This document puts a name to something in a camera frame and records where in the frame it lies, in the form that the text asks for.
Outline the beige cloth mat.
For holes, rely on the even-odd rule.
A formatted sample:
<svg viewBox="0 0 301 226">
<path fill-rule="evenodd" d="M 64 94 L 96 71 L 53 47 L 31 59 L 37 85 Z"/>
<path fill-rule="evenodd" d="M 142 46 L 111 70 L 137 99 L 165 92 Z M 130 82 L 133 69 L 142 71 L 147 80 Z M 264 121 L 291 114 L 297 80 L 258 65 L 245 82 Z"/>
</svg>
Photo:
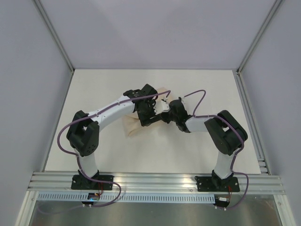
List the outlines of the beige cloth mat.
<svg viewBox="0 0 301 226">
<path fill-rule="evenodd" d="M 167 90 L 168 89 L 166 89 L 165 87 L 161 87 L 161 88 L 157 89 L 157 92 L 162 93 Z M 164 99 L 165 96 L 167 96 L 167 94 L 159 95 L 156 99 L 156 104 L 159 103 L 161 101 L 161 99 Z M 174 100 L 174 97 L 172 96 L 172 94 L 169 94 L 169 96 L 167 97 L 167 101 L 170 103 L 173 100 Z M 148 131 L 151 129 L 155 129 L 155 128 L 158 128 L 158 127 L 162 126 L 163 124 L 165 124 L 163 121 L 159 120 L 155 123 L 152 123 L 149 126 L 143 127 L 140 123 L 137 112 L 127 114 L 127 115 L 123 116 L 121 119 L 122 119 L 122 125 L 123 125 L 123 129 L 124 129 L 124 133 L 125 133 L 126 137 L 134 137 L 135 135 L 140 134 L 142 131 Z"/>
</svg>

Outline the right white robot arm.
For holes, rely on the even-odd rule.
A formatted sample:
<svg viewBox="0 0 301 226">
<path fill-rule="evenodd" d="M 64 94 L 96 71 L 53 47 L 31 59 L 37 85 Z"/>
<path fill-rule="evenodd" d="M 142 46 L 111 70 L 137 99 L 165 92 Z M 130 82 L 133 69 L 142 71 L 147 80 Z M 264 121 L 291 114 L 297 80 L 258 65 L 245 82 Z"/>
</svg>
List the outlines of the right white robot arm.
<svg viewBox="0 0 301 226">
<path fill-rule="evenodd" d="M 233 178 L 235 159 L 243 148 L 248 134 L 229 111 L 217 115 L 195 116 L 187 113 L 181 99 L 169 104 L 169 110 L 160 114 L 165 123 L 174 122 L 182 132 L 206 131 L 219 151 L 212 171 L 212 185 L 218 191 L 224 190 Z"/>
</svg>

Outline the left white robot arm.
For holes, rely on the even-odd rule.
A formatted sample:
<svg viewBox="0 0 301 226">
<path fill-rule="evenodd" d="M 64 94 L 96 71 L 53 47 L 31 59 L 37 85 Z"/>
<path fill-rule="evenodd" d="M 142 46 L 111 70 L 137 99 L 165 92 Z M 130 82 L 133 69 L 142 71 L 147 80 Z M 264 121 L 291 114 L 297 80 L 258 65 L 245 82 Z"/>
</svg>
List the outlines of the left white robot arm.
<svg viewBox="0 0 301 226">
<path fill-rule="evenodd" d="M 99 182 L 94 155 L 99 145 L 99 133 L 117 119 L 134 112 L 142 117 L 143 122 L 149 122 L 155 116 L 154 106 L 158 96 L 157 90 L 146 84 L 142 89 L 124 92 L 120 98 L 103 108 L 89 113 L 82 110 L 75 113 L 66 138 L 78 158 L 79 171 L 85 174 L 83 185 L 93 189 Z"/>
</svg>

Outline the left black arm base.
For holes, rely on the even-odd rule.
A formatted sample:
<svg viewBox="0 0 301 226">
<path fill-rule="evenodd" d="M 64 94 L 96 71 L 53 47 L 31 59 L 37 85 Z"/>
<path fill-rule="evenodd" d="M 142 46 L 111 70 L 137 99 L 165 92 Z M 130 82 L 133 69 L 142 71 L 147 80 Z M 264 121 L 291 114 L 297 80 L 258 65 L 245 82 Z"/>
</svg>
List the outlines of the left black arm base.
<svg viewBox="0 0 301 226">
<path fill-rule="evenodd" d="M 74 175 L 71 190 L 112 190 L 112 184 L 104 183 L 104 181 L 113 182 L 113 175 L 95 175 L 92 179 L 101 180 L 102 182 L 91 181 L 81 174 Z"/>
</svg>

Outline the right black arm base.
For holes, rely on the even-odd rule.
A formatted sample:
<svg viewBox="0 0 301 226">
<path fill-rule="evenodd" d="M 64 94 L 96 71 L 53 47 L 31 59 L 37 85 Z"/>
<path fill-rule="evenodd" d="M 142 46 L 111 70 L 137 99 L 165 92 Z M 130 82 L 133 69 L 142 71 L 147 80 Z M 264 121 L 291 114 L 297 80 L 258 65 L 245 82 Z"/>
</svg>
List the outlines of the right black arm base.
<svg viewBox="0 0 301 226">
<path fill-rule="evenodd" d="M 230 175 L 226 179 L 213 176 L 195 176 L 198 192 L 240 192 L 238 178 Z"/>
</svg>

